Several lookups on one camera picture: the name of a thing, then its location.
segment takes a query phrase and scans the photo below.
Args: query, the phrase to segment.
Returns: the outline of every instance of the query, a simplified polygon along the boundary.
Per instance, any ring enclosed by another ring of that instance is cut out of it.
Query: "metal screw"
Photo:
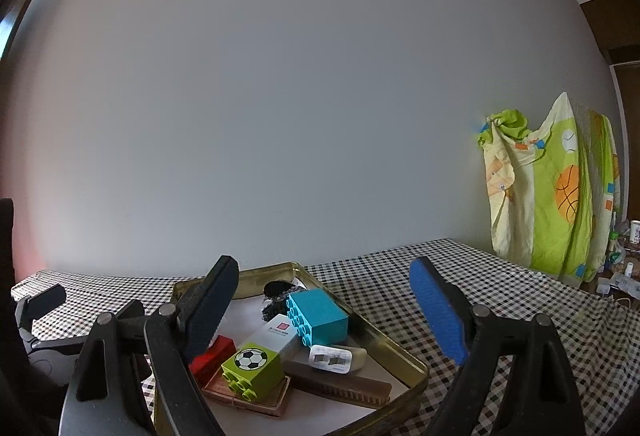
[[[476,317],[489,317],[491,314],[491,310],[486,307],[484,304],[476,304],[471,311],[474,313]]]
[[[536,315],[536,322],[541,326],[551,326],[551,319],[549,318],[549,315],[545,315],[543,313]]]
[[[171,317],[171,315],[175,313],[175,304],[172,302],[165,302],[158,308],[158,313],[162,315],[162,317]]]
[[[113,314],[109,313],[108,311],[101,313],[100,315],[98,315],[98,318],[96,319],[96,322],[102,326],[104,326],[105,324],[109,324],[111,322],[111,319],[113,318]]]

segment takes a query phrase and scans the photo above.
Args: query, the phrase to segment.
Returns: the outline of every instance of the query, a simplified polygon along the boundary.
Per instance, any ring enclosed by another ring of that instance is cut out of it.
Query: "brown comb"
[[[389,403],[391,384],[363,376],[314,369],[306,364],[284,361],[284,373],[291,386],[337,402],[379,409]]]

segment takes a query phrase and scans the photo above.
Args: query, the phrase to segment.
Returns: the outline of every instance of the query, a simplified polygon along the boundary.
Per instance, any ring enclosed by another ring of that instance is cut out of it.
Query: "gold tin tray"
[[[292,281],[298,278],[308,289],[321,288],[349,315],[349,335],[369,356],[386,369],[393,377],[402,382],[407,389],[384,407],[377,409],[362,418],[331,431],[325,436],[371,436],[383,434],[411,418],[420,407],[421,397],[429,382],[429,371],[425,364],[410,355],[389,337],[383,334],[369,321],[361,317],[347,303],[327,290],[322,283],[308,273],[299,263],[281,263],[261,269],[242,270],[238,289],[234,299],[247,299],[262,295],[264,285],[277,279]],[[201,283],[202,279],[192,279],[174,285],[171,301],[176,302],[192,285]],[[159,436],[172,436],[173,431],[164,416],[160,392],[156,388],[156,408],[154,422]]]

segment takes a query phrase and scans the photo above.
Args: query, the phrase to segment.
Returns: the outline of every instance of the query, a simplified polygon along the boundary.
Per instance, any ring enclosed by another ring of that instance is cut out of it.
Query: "blue gripper pad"
[[[457,366],[461,366],[469,354],[463,320],[420,259],[409,267],[409,283],[438,346],[445,355],[453,358]]]

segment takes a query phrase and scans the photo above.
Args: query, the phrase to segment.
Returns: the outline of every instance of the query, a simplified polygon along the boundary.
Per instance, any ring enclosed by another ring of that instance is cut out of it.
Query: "tablecloth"
[[[409,288],[409,264],[419,256],[428,256],[469,301],[485,304],[497,315],[528,320],[536,313],[548,314],[572,365],[587,434],[606,434],[640,382],[640,315],[450,239],[307,267],[328,289],[430,368],[430,385],[418,414],[392,434],[421,434],[456,372],[453,361],[437,346]],[[42,270],[18,283],[12,293],[20,299],[57,283],[65,287],[66,303],[33,325],[36,336],[56,339],[87,334],[98,313],[116,311],[130,299],[140,299],[151,313],[168,301],[174,283],[186,279],[189,277],[105,277]],[[509,370],[510,358],[502,357],[474,434],[491,431]],[[143,384],[143,392],[152,407],[152,377]]]

